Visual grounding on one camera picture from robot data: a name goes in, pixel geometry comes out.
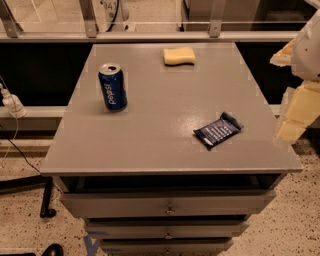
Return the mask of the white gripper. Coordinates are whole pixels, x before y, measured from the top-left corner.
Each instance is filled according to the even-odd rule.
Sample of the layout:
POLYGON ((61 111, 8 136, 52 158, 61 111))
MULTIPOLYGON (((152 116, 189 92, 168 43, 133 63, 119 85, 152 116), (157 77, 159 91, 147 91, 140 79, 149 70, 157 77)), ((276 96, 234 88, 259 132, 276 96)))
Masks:
POLYGON ((271 57, 270 63, 279 67, 291 65, 295 76, 309 80, 303 81, 296 89, 288 87, 280 106, 275 137, 295 143, 320 116, 320 10, 295 40, 292 39, 271 57))

